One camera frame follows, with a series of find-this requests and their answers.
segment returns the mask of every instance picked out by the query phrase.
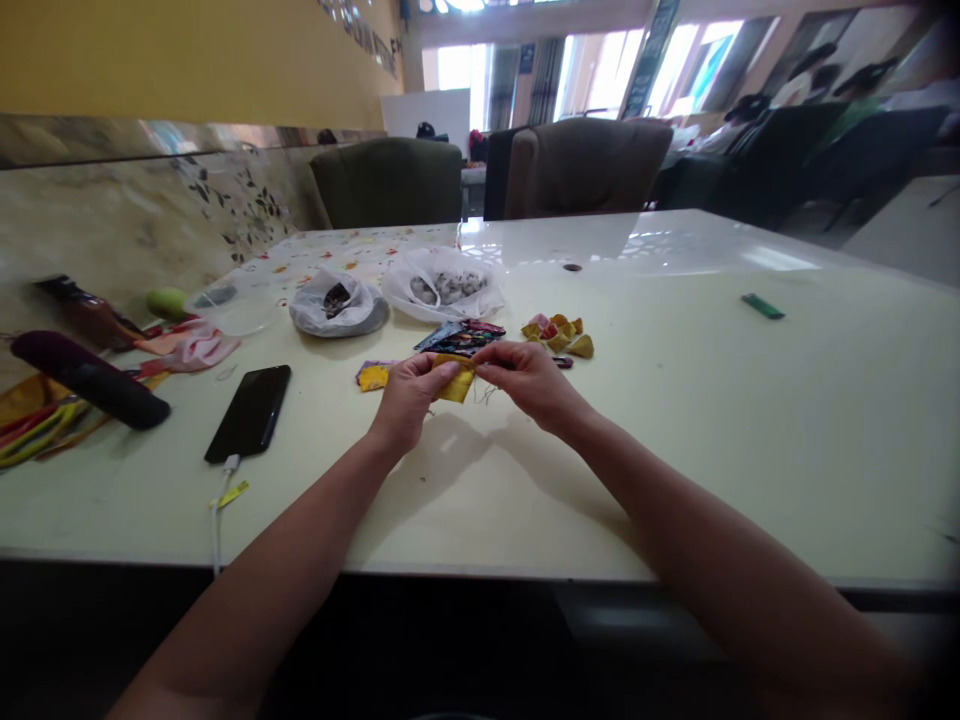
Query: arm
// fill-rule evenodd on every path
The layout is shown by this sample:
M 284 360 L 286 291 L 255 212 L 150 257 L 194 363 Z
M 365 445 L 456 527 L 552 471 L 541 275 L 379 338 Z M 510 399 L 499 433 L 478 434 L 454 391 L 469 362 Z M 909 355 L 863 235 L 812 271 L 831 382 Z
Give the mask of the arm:
M 390 373 L 364 435 L 224 571 L 111 711 L 127 717 L 254 717 L 274 671 L 330 593 L 380 485 L 420 439 L 436 393 L 459 367 L 433 353 Z
M 598 414 L 533 343 L 474 358 L 570 445 L 626 510 L 640 551 L 704 628 L 778 690 L 839 704 L 902 698 L 910 672 L 826 581 L 730 506 Z

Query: plastic bag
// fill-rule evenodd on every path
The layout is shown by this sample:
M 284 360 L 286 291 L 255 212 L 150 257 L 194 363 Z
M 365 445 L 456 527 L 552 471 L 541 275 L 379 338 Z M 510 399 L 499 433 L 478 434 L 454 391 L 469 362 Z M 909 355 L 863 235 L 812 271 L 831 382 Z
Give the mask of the plastic bag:
M 468 282 L 466 278 L 470 278 L 469 284 L 475 285 L 475 281 L 479 281 L 481 287 L 445 305 L 437 290 L 437 278 L 441 275 L 447 282 L 450 278 L 463 278 L 465 284 Z M 414 281 L 418 288 L 426 286 L 429 289 L 427 294 L 434 296 L 432 303 L 424 301 L 422 292 L 421 297 L 417 296 L 410 287 Z M 398 255 L 380 284 L 388 303 L 425 322 L 479 320 L 494 315 L 505 305 L 502 286 L 503 279 L 497 268 L 448 247 L 424 248 Z
M 327 317 L 324 301 L 337 285 L 342 285 L 350 298 L 336 315 Z M 317 337 L 367 335 L 383 326 L 387 314 L 387 303 L 379 290 L 347 273 L 335 273 L 325 267 L 297 291 L 290 303 L 293 324 Z

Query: forearm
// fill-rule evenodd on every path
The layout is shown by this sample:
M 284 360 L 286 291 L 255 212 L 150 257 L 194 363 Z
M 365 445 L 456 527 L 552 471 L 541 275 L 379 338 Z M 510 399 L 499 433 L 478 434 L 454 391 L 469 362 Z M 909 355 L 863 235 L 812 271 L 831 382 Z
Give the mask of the forearm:
M 361 518 L 402 452 L 366 435 L 223 572 L 156 651 L 117 708 L 164 693 L 247 705 L 333 586 Z
M 733 656 L 794 690 L 903 690 L 907 670 L 879 633 L 740 513 L 605 418 L 562 437 L 627 511 L 651 569 Z

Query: brown bottle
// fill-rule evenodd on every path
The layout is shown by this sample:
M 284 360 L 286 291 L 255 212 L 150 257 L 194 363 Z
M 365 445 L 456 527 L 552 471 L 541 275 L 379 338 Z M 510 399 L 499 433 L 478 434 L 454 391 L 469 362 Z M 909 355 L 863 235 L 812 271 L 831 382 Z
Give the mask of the brown bottle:
M 132 350 L 134 340 L 145 336 L 132 322 L 114 310 L 103 298 L 77 287 L 66 275 L 35 282 L 60 303 L 64 318 L 79 334 L 101 350 Z

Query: bottle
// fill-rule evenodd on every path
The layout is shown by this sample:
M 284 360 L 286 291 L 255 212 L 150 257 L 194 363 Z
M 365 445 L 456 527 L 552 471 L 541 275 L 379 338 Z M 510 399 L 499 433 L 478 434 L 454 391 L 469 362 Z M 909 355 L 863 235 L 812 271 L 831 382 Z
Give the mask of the bottle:
M 134 430 L 156 427 L 170 406 L 129 375 L 52 330 L 32 330 L 10 352 Z
M 67 322 L 100 350 L 133 350 L 133 341 L 145 337 L 110 303 L 84 292 L 66 275 L 54 275 L 34 285 L 56 298 Z

